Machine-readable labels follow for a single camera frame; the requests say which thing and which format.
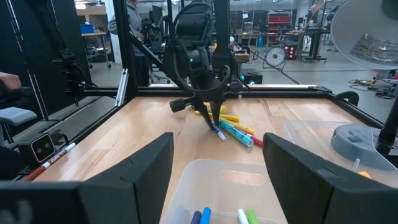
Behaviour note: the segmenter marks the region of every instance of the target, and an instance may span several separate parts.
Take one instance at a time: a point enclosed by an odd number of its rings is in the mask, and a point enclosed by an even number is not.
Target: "clear plastic bin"
[[[207,159],[189,163],[162,223],[191,223],[193,213],[205,207],[211,209],[210,223],[239,223],[239,208],[253,209],[262,224],[287,223],[266,166]]]
[[[328,160],[335,164],[344,167],[353,172],[367,172],[373,180],[376,180],[382,184],[390,187],[398,188],[398,170],[382,155],[380,155],[374,148],[377,142],[378,130],[374,128],[364,129],[362,139],[370,139],[364,144],[369,145],[369,152],[367,153],[356,153],[350,151],[349,146],[341,145],[342,149],[345,149],[345,153],[351,153],[358,157],[359,165],[355,170],[355,160],[350,160],[343,157],[341,154],[336,152],[331,146],[332,137],[334,130],[342,125],[351,124],[344,122],[326,122],[326,121],[286,121],[284,124],[284,137],[286,140],[301,146],[304,149]],[[384,169],[376,169],[375,166],[384,167]]]

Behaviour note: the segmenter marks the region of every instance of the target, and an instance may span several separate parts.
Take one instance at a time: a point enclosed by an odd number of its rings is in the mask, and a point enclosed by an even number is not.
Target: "wooden table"
[[[269,42],[269,36],[271,35],[278,35],[277,33],[242,33],[242,34],[235,34],[238,36],[238,43],[241,43],[242,39],[250,39],[252,37],[266,37],[266,43]]]
[[[47,169],[35,181],[86,180],[115,165],[166,131],[174,133],[174,161],[163,214],[172,198],[184,167],[196,159],[214,159],[243,164],[262,164],[262,149],[244,147],[226,134],[221,142],[210,131],[204,119],[185,109],[170,110],[169,97],[136,97],[121,108],[76,148]],[[243,98],[224,103],[230,114],[241,118],[241,124],[256,131],[284,135],[284,122],[290,119],[315,121],[359,121],[326,99]],[[266,177],[267,188],[273,189]],[[275,204],[270,219],[287,223],[273,190],[269,198]]]
[[[285,33],[285,35],[302,35],[302,34],[304,34],[303,30],[292,30]]]
[[[250,55],[248,53],[235,53],[235,59],[238,63],[248,62]]]
[[[81,34],[82,37],[91,37],[91,36],[96,36],[96,35],[106,35],[105,32],[94,32],[94,33],[88,33],[88,34]]]

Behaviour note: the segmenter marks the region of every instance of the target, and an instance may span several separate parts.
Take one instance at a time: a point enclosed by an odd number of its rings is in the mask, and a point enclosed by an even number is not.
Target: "black metal frame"
[[[123,68],[128,68],[130,71],[130,76],[132,78],[129,79],[129,82],[133,81],[133,83],[129,84],[129,92],[131,93],[132,97],[129,97],[123,105],[116,106],[105,115],[103,115],[100,119],[95,121],[92,125],[88,126],[84,130],[82,130],[77,136],[71,138],[70,142],[74,142],[78,144],[82,141],[85,137],[87,137],[91,132],[93,132],[97,127],[103,124],[107,119],[109,119],[113,114],[118,112],[123,106],[129,103],[135,97],[138,96],[164,96],[164,97],[191,97],[192,94],[186,91],[183,91],[177,87],[144,87],[144,86],[137,86],[136,78],[135,78],[135,70],[134,70],[134,52],[132,50],[132,38],[129,35],[129,31],[125,29],[123,26],[128,27],[127,22],[127,14],[123,13],[126,12],[126,3],[124,1],[114,0],[114,8],[116,12],[116,22],[118,26],[118,33],[119,33],[119,42],[121,46],[121,56],[122,56],[122,63]],[[244,90],[241,93],[242,97],[245,98],[321,98],[321,99],[328,99],[341,109],[345,110],[349,114],[353,115],[355,118],[359,119],[365,125],[370,127],[382,129],[384,127],[384,123],[381,121],[373,118],[371,115],[363,112],[359,109],[356,105],[352,104],[349,101],[344,100],[341,95],[334,95],[331,90],[317,86],[309,86],[303,87],[296,86],[296,87],[270,87],[270,88],[258,88],[252,87],[250,91]],[[237,98],[238,95],[236,94],[227,94],[227,98]],[[394,156],[386,156],[386,158],[392,162],[393,164],[398,164],[398,157]]]
[[[114,0],[114,8],[116,13],[116,23],[118,25],[118,33],[119,33],[119,41],[121,46],[121,56],[123,67],[128,68],[131,71],[131,75],[135,75],[135,70],[132,68],[131,63],[134,60],[134,54],[130,51],[132,48],[124,48],[122,46],[131,46],[131,41],[134,44],[142,48],[142,45],[135,40],[135,38],[131,37],[129,31],[127,29],[123,29],[121,26],[124,24],[125,27],[128,27],[127,14],[118,14],[122,12],[126,12],[126,3],[124,1]],[[171,0],[167,0],[167,11],[168,11],[168,20],[169,26],[172,24],[172,3]],[[137,86],[135,83],[135,96],[176,96],[176,97],[190,97],[191,93],[183,91],[177,87],[144,87]],[[244,90],[241,94],[242,97],[251,97],[251,98],[325,98],[332,101],[334,104],[352,114],[354,117],[358,118],[364,124],[375,127],[382,128],[384,123],[378,121],[373,118],[369,114],[360,110],[356,105],[347,102],[346,100],[342,100],[337,98],[330,90],[327,88],[251,88],[250,91]],[[228,94],[227,98],[237,98],[237,95]]]

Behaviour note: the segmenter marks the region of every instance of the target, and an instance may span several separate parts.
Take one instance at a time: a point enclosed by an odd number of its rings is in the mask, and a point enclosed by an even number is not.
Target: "red marker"
[[[237,128],[237,127],[235,127],[235,128],[238,129],[238,130],[240,130],[240,131],[241,131],[243,134],[245,134],[247,137],[250,137],[250,138],[254,141],[254,143],[255,143],[256,145],[262,147],[262,141],[261,141],[260,139],[258,139],[257,137],[255,137],[255,136],[253,136],[253,135],[251,135],[251,134],[249,134],[249,133],[243,131],[242,129],[239,129],[239,128]]]
[[[61,159],[62,156],[64,156],[66,153],[71,151],[74,147],[76,146],[75,143],[69,144],[65,149],[62,149],[60,152],[58,152],[57,155],[53,156],[50,160],[47,162],[43,163],[41,166],[36,168],[36,170],[33,170],[29,175],[27,175],[25,178],[23,178],[22,181],[32,181],[36,177],[38,177],[40,174],[42,174],[45,170],[47,170],[52,164],[57,162],[59,159]]]

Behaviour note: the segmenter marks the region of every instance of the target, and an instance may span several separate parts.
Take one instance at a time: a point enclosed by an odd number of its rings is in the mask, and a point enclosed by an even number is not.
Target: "lab floor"
[[[394,100],[378,98],[375,93],[367,90],[354,90],[348,83],[350,80],[370,80],[376,76],[376,71],[361,67],[345,59],[339,52],[329,51],[330,47],[322,46],[321,55],[328,60],[323,62],[303,63],[299,60],[289,60],[284,67],[284,73],[291,79],[300,84],[314,84],[325,86],[333,91],[334,94],[343,91],[355,91],[359,95],[359,108],[378,119],[385,122],[389,110]],[[260,56],[263,57],[266,49],[261,49]],[[112,63],[108,68],[106,63],[93,63],[90,70],[92,80],[98,86],[118,86],[122,66]],[[294,82],[285,75],[273,68],[263,68],[262,60],[251,61],[250,64],[243,64],[243,71],[252,70],[262,75],[263,84],[294,84]],[[156,75],[164,77],[161,72],[155,72]],[[161,78],[158,80],[152,76],[153,83],[167,83],[167,80]],[[378,81],[376,85],[380,88],[390,88],[391,85]],[[80,101],[79,106],[71,105],[53,115],[51,119],[59,119],[63,122],[41,121],[31,126],[29,129],[18,134],[14,140],[24,139],[26,136],[39,131],[51,131],[61,129],[68,136],[75,136],[82,129],[94,123],[102,115],[114,108],[114,99],[109,97],[86,97]]]
[[[350,80],[370,80],[377,75],[377,71],[356,65],[346,59],[339,52],[327,51],[331,46],[322,45],[320,54],[328,60],[326,63],[318,61],[288,60],[284,67],[284,73],[300,84],[314,84],[325,86],[334,94],[344,91],[355,91],[359,95],[359,107],[374,118],[385,122],[394,100],[386,100],[375,96],[375,92],[367,90],[355,90],[350,88]],[[260,56],[264,57],[266,48],[260,49]],[[117,86],[121,73],[121,65],[113,64],[107,68],[105,63],[94,63],[91,69],[91,77],[99,86]],[[276,71],[273,68],[263,68],[262,60],[251,60],[250,64],[242,64],[242,70],[256,71],[262,75],[263,84],[295,84],[291,79]],[[156,79],[152,76],[153,83],[167,83],[165,79]],[[378,88],[390,88],[391,85],[377,81]]]

